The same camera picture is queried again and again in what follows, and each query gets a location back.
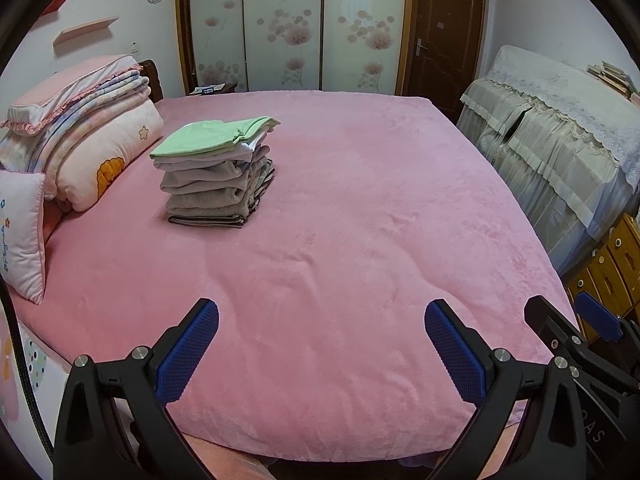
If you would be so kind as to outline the stack of books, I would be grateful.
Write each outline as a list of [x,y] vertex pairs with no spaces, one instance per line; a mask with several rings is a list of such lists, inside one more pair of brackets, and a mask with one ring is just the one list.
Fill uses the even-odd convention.
[[626,72],[617,66],[602,62],[601,64],[588,65],[587,73],[600,79],[604,84],[615,90],[635,106],[639,105],[639,90]]

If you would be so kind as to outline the light green shirt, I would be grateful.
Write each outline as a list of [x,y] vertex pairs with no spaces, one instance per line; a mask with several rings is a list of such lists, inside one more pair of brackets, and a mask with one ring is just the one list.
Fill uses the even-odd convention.
[[277,119],[260,116],[222,122],[203,120],[191,122],[174,133],[151,152],[153,160],[192,158],[231,151],[243,143],[250,143],[280,125]]

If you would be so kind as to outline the folded pink striped quilt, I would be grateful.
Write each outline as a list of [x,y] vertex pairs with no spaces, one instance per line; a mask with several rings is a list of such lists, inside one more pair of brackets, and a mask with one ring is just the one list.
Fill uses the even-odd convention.
[[1,127],[1,165],[40,172],[70,130],[89,115],[128,96],[149,94],[149,78],[128,54],[102,55],[41,81],[11,103]]

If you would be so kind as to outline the wooden drawer cabinet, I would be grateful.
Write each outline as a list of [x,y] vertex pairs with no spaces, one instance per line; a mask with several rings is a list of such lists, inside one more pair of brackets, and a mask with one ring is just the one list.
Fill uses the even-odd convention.
[[639,261],[638,224],[630,214],[622,214],[592,252],[562,278],[570,304],[588,292],[611,313],[639,323]]

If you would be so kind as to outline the stack of folded clothes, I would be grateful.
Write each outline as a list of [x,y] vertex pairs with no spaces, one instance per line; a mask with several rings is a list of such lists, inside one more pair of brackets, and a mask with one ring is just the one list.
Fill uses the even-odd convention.
[[168,221],[183,226],[244,226],[274,177],[270,133],[231,151],[153,160],[163,173]]

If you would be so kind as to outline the pink wall shelf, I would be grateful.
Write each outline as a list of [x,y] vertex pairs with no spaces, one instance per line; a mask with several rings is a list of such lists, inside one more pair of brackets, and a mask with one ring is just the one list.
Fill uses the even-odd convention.
[[98,32],[99,30],[108,29],[111,24],[114,24],[118,20],[118,16],[111,16],[110,18],[100,18],[99,20],[76,25],[68,29],[63,29],[62,32],[60,32],[58,36],[55,37],[55,40],[52,41],[52,46],[57,47],[60,44],[64,44],[64,42],[91,34],[92,32]]

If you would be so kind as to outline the pink cartoon comforter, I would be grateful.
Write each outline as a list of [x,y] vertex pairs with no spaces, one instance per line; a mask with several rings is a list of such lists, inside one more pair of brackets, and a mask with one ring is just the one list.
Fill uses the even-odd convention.
[[163,126],[155,105],[146,99],[99,127],[80,127],[49,159],[44,198],[78,212],[91,208],[130,162],[160,138]]

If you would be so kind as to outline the red wall shelf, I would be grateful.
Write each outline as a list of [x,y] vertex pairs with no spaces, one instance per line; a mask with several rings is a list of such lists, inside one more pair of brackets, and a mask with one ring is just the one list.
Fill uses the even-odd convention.
[[51,13],[55,13],[58,12],[58,10],[60,10],[60,7],[66,3],[67,0],[53,0],[51,3],[49,3],[47,5],[47,7],[43,10],[43,12],[41,13],[42,16],[46,16],[49,15]]

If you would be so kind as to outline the floral sliding wardrobe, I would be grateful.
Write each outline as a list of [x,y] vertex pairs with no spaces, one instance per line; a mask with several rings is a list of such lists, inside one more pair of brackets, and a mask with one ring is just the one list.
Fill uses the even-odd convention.
[[406,0],[177,0],[186,88],[398,90]]

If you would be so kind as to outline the dark brown wooden door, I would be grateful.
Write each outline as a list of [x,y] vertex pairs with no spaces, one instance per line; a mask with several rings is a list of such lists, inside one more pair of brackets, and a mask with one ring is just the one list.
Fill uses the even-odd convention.
[[475,79],[486,0],[407,0],[406,56],[400,93],[428,99],[450,122]]

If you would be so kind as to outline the dark nightstand with items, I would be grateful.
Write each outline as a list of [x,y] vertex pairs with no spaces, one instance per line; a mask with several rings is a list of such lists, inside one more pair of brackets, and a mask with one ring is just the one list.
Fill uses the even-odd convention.
[[191,96],[213,96],[214,94],[227,94],[235,92],[237,84],[209,84],[196,87],[190,92]]

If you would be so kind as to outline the beige lace covered furniture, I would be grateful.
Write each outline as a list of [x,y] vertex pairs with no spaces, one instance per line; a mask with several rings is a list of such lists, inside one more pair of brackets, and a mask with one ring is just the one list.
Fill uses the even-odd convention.
[[506,182],[564,274],[639,208],[639,109],[593,76],[502,46],[458,129]]

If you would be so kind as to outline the dark wooden headboard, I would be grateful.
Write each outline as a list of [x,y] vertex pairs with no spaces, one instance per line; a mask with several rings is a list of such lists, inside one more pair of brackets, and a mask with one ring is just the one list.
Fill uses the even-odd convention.
[[139,65],[141,66],[140,74],[149,79],[151,101],[153,103],[160,102],[164,98],[164,92],[162,84],[160,83],[160,74],[158,73],[156,64],[152,60],[144,60],[141,61]]

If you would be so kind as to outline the small pink embroidered pillow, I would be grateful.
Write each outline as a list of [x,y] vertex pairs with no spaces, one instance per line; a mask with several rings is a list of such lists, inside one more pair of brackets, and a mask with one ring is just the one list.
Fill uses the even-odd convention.
[[1,171],[1,275],[33,304],[46,288],[43,187],[43,174]]

